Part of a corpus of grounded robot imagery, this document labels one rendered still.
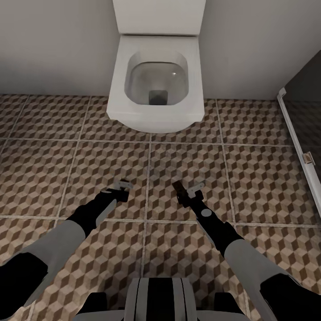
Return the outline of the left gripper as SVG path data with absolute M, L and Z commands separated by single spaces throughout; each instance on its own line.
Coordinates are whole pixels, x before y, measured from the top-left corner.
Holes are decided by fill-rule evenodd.
M 118 194 L 119 196 L 119 202 L 127 202 L 128 201 L 128 196 L 129 192 L 128 191 L 122 191 L 122 190 L 116 190 L 116 189 L 111 189 L 111 191 L 114 191 L 115 193 Z

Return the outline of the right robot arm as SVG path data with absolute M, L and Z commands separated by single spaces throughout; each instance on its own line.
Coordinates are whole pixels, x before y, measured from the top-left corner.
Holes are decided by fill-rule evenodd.
M 204 183 L 186 189 L 178 197 L 191 207 L 197 223 L 238 278 L 263 321 L 321 321 L 321 295 L 303 288 L 289 272 L 273 263 L 237 234 L 229 222 L 221 221 L 207 207 L 201 189 Z

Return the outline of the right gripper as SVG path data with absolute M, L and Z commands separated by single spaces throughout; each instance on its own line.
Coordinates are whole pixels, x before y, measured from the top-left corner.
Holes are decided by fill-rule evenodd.
M 190 206 L 191 209 L 193 209 L 193 206 L 195 205 L 195 203 L 203 202 L 202 200 L 204 199 L 201 190 L 196 191 L 195 194 L 196 194 L 196 196 L 194 198 L 190 198 L 189 196 L 185 196 L 183 198 L 180 198 L 179 195 L 177 194 L 179 204 L 180 205 L 183 204 L 184 208 Z M 203 204 L 204 204 L 204 202 L 203 202 Z

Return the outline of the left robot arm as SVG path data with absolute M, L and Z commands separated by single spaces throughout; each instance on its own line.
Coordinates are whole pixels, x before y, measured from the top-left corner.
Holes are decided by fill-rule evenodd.
M 61 271 L 93 229 L 127 202 L 130 182 L 116 181 L 48 234 L 21 249 L 0 266 L 0 321 L 8 321 L 18 308 L 32 304 Z

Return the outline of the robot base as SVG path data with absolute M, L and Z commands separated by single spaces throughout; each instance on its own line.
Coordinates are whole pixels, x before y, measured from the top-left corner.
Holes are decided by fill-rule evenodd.
M 251 321 L 241 313 L 234 297 L 228 292 L 216 292 L 214 311 L 197 307 L 197 321 Z M 105 292 L 93 292 L 86 299 L 83 308 L 70 321 L 124 321 L 125 307 L 107 311 Z

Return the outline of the mousetrap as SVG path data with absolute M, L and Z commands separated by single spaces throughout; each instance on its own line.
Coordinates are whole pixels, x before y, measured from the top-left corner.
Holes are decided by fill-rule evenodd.
M 179 195 L 180 198 L 188 196 L 188 193 L 185 190 L 185 188 L 183 187 L 183 185 L 181 184 L 180 180 L 174 182 L 172 185 L 173 185 L 174 189 L 176 190 L 176 192 L 177 192 L 177 194 Z
M 120 181 L 123 181 L 123 182 L 129 182 L 128 180 L 125 180 L 125 179 L 121 179 Z M 121 188 L 122 191 L 125 191 L 125 188 Z

